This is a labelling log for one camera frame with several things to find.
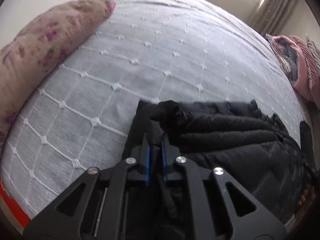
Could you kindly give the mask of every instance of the curtain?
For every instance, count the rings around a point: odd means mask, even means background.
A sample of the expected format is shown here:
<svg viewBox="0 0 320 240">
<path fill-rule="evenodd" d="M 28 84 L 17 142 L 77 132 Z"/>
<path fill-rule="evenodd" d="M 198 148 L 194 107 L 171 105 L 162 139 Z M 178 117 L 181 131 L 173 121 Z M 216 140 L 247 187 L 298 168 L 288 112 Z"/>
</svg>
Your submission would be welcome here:
<svg viewBox="0 0 320 240">
<path fill-rule="evenodd" d="M 249 19 L 249 26 L 263 37 L 278 35 L 296 0 L 260 0 Z"/>
</svg>

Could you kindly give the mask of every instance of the mattress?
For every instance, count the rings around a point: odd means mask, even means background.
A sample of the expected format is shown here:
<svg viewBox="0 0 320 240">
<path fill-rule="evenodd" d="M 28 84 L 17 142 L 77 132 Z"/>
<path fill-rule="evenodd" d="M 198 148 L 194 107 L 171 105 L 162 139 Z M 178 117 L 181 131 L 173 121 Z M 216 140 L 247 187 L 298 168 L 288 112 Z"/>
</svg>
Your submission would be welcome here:
<svg viewBox="0 0 320 240">
<path fill-rule="evenodd" d="M 0 177 L 34 217 L 85 169 L 121 159 L 138 101 L 245 101 L 300 143 L 304 119 L 267 41 L 205 0 L 117 7 L 34 91 L 5 143 Z"/>
</svg>

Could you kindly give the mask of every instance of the black puffer jacket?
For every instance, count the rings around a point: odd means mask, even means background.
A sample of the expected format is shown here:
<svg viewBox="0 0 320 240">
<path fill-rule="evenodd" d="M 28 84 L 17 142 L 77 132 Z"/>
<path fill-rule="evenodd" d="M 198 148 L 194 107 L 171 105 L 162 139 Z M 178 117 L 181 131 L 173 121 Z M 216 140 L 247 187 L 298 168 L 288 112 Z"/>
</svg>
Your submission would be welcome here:
<svg viewBox="0 0 320 240">
<path fill-rule="evenodd" d="M 306 123 L 303 127 L 309 131 Z M 127 239 L 184 239 L 180 192 L 171 191 L 180 210 L 172 219 L 155 182 L 164 132 L 170 144 L 199 166 L 225 168 L 283 223 L 293 215 L 303 184 L 310 181 L 303 163 L 312 166 L 313 153 L 306 158 L 278 116 L 265 116 L 255 101 L 158 105 L 141 101 L 123 159 L 141 144 L 145 132 L 151 145 L 151 187 L 130 192 Z"/>
</svg>

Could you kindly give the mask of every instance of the cushion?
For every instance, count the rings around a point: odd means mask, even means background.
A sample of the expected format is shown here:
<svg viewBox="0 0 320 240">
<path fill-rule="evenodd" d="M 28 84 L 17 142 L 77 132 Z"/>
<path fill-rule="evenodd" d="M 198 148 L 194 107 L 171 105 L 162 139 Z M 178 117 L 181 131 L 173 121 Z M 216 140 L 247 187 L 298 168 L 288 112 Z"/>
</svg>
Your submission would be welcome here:
<svg viewBox="0 0 320 240">
<path fill-rule="evenodd" d="M 284 74 L 287 77 L 289 77 L 292 72 L 289 63 L 285 60 L 285 58 L 277 51 L 275 46 L 272 44 L 273 36 L 271 36 L 270 34 L 266 34 L 266 38 L 270 43 L 270 47 L 271 47 L 272 51 L 274 52 L 274 54 L 276 54 L 276 56 L 279 60 L 280 67 L 281 67 L 282 71 L 284 72 Z"/>
<path fill-rule="evenodd" d="M 315 102 L 318 109 L 320 109 L 320 81 L 316 62 L 307 44 L 297 36 L 292 35 L 291 37 L 297 43 L 305 57 L 308 71 L 308 85 L 313 97 L 312 101 Z"/>
<path fill-rule="evenodd" d="M 311 95 L 309 86 L 308 86 L 308 71 L 307 71 L 307 64 L 306 64 L 306 60 L 303 56 L 303 53 L 301 51 L 301 49 L 298 47 L 298 45 L 293 42 L 292 40 L 290 40 L 288 37 L 286 36 L 273 36 L 272 38 L 272 44 L 274 45 L 274 47 L 278 50 L 279 53 L 282 53 L 283 55 L 283 51 L 284 48 L 283 46 L 279 43 L 279 41 L 281 40 L 285 40 L 290 48 L 292 48 L 296 54 L 297 54 L 297 60 L 296 60 L 296 64 L 298 67 L 298 78 L 296 81 L 291 82 L 292 87 L 306 100 L 308 101 L 313 101 L 313 97 Z"/>
<path fill-rule="evenodd" d="M 306 40 L 307 40 L 308 48 L 310 49 L 312 56 L 313 56 L 313 59 L 316 62 L 318 74 L 320 75 L 320 58 L 319 58 L 320 51 L 316 47 L 315 43 L 308 37 L 308 35 L 306 35 Z"/>
<path fill-rule="evenodd" d="M 70 1 L 24 27 L 0 51 L 0 150 L 8 130 L 42 79 L 108 18 L 112 0 Z"/>
</svg>

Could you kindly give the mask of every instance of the striped pillow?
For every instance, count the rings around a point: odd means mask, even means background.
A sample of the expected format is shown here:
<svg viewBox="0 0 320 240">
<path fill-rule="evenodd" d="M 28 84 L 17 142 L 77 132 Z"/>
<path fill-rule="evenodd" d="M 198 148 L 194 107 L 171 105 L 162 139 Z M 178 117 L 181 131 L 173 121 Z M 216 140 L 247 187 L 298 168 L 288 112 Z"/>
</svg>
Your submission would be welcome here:
<svg viewBox="0 0 320 240">
<path fill-rule="evenodd" d="M 307 40 L 308 48 L 310 49 L 310 51 L 311 51 L 311 53 L 313 55 L 313 59 L 316 62 L 318 74 L 320 75 L 320 58 L 319 58 L 320 57 L 320 51 L 316 47 L 315 43 L 308 37 L 308 35 L 306 36 L 306 40 Z"/>
<path fill-rule="evenodd" d="M 318 109 L 320 109 L 320 81 L 319 74 L 316 67 L 316 62 L 313 59 L 312 53 L 308 48 L 307 44 L 297 36 L 291 36 L 291 38 L 296 42 L 298 47 L 301 49 L 307 64 L 308 70 L 308 84 L 311 94 L 314 98 Z"/>
</svg>

